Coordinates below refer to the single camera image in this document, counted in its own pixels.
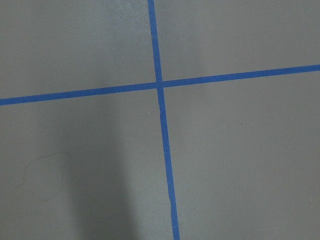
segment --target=horizontal blue line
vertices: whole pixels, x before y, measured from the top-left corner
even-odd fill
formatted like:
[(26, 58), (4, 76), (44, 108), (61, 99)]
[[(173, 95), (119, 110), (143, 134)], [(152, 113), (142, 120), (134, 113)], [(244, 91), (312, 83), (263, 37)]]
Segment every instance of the horizontal blue line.
[(299, 73), (308, 73), (308, 72), (315, 72), (315, 71), (320, 71), (320, 64), (261, 70), (261, 71), (231, 73), (231, 74), (223, 74), (223, 75), (215, 75), (215, 76), (203, 76), (203, 77), (186, 78), (186, 79), (179, 79), (179, 80), (170, 80), (170, 81), (162, 82), (162, 86), (164, 88), (170, 88), (170, 87), (178, 87), (178, 86), (193, 85), (193, 84), (214, 83), (214, 82), (223, 82), (223, 81), (240, 80), (240, 79), (252, 79), (252, 78), (286, 75), (286, 74), (299, 74)]
[(19, 96), (19, 97), (0, 99), (0, 106), (156, 89), (157, 86), (158, 84), (156, 82), (150, 82), (150, 83), (141, 83), (141, 84), (124, 85), (124, 86), (94, 88), (94, 89), (87, 89), (87, 90), (47, 93), (47, 94), (31, 95), (31, 96)]
[(296, 66), (296, 67), (288, 67), (288, 68), (278, 68), (278, 69), (271, 69), (271, 70), (261, 70), (261, 71), (249, 71), (249, 72), (232, 73), (232, 74), (215, 75), (215, 76), (186, 78), (186, 79), (169, 80), (169, 81), (162, 81), (162, 82), (149, 82), (149, 83), (140, 83), (140, 84), (132, 84), (132, 85), (124, 85), (124, 86), (111, 86), (111, 87), (94, 88), (94, 89), (87, 89), (87, 90), (47, 93), (47, 94), (41, 94), (41, 95), (3, 98), (3, 99), (0, 99), (0, 106), (156, 89), (158, 86), (160, 87), (162, 86), (164, 88), (170, 88), (170, 87), (178, 87), (178, 86), (193, 85), (193, 84), (204, 84), (204, 83), (213, 83), (213, 82), (240, 80), (240, 79), (251, 79), (251, 78), (260, 78), (260, 77), (286, 75), (286, 74), (299, 74), (299, 73), (308, 73), (308, 72), (315, 72), (315, 71), (320, 71), (320, 64), (308, 65), (308, 66)]

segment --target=vertical blue line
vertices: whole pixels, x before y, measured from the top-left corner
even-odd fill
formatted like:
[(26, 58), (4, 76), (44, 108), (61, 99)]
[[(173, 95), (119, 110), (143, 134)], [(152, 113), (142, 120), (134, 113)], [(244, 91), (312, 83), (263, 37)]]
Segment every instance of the vertical blue line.
[(162, 80), (162, 70), (161, 70), (158, 31), (157, 31), (157, 23), (156, 23), (156, 10), (155, 10), (154, 0), (148, 0), (148, 9), (149, 9), (152, 50), (153, 50), (155, 81), (158, 83), (157, 94), (158, 94), (158, 102), (159, 102), (159, 109), (160, 109), (160, 123), (161, 123), (162, 144), (163, 144), (163, 152), (164, 152), (166, 182), (168, 186), (168, 194), (169, 194), (169, 199), (171, 204), (171, 224), (172, 224), (173, 240), (180, 240), (174, 174), (173, 174), (171, 154), (170, 154), (165, 94), (164, 94), (164, 88), (162, 86), (163, 80)]

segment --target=floor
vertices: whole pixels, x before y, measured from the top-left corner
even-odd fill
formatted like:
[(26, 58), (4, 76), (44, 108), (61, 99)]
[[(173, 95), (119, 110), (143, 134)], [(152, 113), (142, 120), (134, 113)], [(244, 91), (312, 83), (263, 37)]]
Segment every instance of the floor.
[(0, 2), (0, 240), (315, 240), (320, 2)]

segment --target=gray floor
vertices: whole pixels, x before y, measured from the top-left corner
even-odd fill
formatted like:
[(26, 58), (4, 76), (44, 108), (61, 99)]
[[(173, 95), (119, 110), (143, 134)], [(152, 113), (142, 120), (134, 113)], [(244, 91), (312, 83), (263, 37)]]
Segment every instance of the gray floor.
[[(320, 2), (155, 1), (163, 80), (316, 65)], [(0, 99), (155, 81), (147, 1), (0, 2)], [(181, 240), (320, 236), (320, 73), (165, 88)], [(173, 239), (157, 90), (0, 106), (0, 240)]]

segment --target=blue line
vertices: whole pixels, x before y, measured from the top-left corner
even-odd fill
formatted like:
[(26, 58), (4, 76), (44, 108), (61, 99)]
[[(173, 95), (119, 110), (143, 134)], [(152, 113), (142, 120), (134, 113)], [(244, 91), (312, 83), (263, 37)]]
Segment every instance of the blue line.
[(104, 94), (124, 93), (124, 92), (132, 92), (132, 91), (139, 91), (139, 90), (156, 89), (156, 88), (157, 88), (157, 83), (150, 82), (150, 83), (141, 83), (141, 84), (124, 85), (124, 86), (111, 86), (111, 87), (103, 87), (103, 88), (95, 88), (95, 89), (87, 89), (87, 90), (48, 93), (48, 94), (40, 94), (40, 95), (32, 95), (32, 96), (19, 96), (19, 97), (0, 99), (0, 106), (40, 102), (40, 101), (48, 101), (48, 100), (57, 100), (57, 99), (79, 98), (79, 97), (104, 95)]
[(166, 181), (168, 186), (168, 194), (169, 194), (169, 199), (171, 204), (172, 233), (173, 233), (173, 240), (180, 240), (174, 175), (172, 170), (171, 154), (170, 154), (165, 94), (164, 94), (164, 88), (162, 85), (163, 80), (162, 80), (162, 70), (161, 70), (161, 60), (160, 60), (160, 52), (159, 52), (156, 10), (155, 10), (154, 0), (148, 0), (148, 9), (149, 9), (149, 20), (150, 20), (151, 39), (152, 39), (155, 81), (158, 83), (157, 94), (158, 94), (158, 102), (159, 102), (159, 109), (160, 109), (160, 122), (161, 122), (162, 145), (163, 145), (164, 162), (165, 162), (165, 173), (166, 173)]
[(148, 9), (149, 9), (152, 50), (153, 50), (155, 81), (162, 82), (162, 71), (161, 71), (161, 64), (160, 64), (160, 51), (159, 51), (156, 10), (155, 10), (154, 0), (148, 0)]
[(177, 87), (177, 86), (185, 86), (185, 85), (193, 85), (193, 84), (204, 84), (204, 83), (231, 81), (231, 80), (239, 80), (239, 79), (252, 79), (252, 78), (261, 78), (261, 77), (268, 77), (268, 76), (286, 75), (286, 74), (299, 74), (299, 73), (308, 73), (308, 72), (315, 72), (315, 71), (320, 71), (320, 64), (261, 70), (261, 71), (249, 71), (249, 72), (232, 73), (232, 74), (215, 75), (215, 76), (186, 78), (186, 79), (179, 79), (179, 80), (170, 80), (170, 81), (162, 82), (162, 86), (164, 88), (169, 88), (169, 87)]

